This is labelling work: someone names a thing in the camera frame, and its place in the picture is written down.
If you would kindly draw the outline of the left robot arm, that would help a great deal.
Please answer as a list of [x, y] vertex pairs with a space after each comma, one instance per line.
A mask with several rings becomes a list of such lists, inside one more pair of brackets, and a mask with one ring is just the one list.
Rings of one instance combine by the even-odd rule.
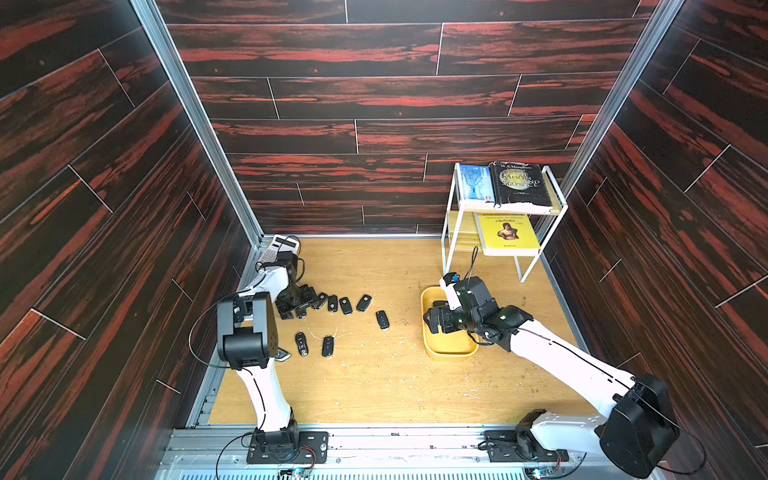
[[274, 261], [257, 267], [250, 285], [216, 305], [217, 354], [243, 381], [259, 416], [250, 446], [258, 461], [300, 449], [299, 429], [276, 363], [281, 355], [277, 320], [303, 318], [318, 302], [315, 290], [299, 283], [302, 262], [292, 251], [279, 252]]

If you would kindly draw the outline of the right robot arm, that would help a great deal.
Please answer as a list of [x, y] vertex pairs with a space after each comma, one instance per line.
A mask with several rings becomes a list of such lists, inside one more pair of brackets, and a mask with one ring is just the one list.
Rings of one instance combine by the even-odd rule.
[[596, 410], [593, 415], [533, 410], [517, 423], [511, 439], [486, 439], [488, 450], [507, 447], [522, 460], [543, 462], [564, 452], [598, 454], [631, 477], [651, 475], [680, 435], [664, 381], [613, 367], [524, 310], [499, 306], [478, 277], [450, 272], [439, 285], [445, 301], [423, 315], [431, 333], [464, 331], [483, 346], [497, 345], [538, 365]]

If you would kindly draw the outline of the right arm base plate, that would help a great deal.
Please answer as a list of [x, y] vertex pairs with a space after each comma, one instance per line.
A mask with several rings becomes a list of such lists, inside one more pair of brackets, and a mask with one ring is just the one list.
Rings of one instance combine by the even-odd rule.
[[566, 450], [547, 450], [530, 433], [515, 430], [486, 430], [477, 445], [491, 462], [568, 462]]

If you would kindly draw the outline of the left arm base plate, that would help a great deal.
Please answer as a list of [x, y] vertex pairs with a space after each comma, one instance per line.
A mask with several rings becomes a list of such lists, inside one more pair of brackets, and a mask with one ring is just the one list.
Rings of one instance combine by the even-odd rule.
[[249, 465], [324, 464], [328, 445], [327, 431], [256, 430], [248, 447], [246, 462]]

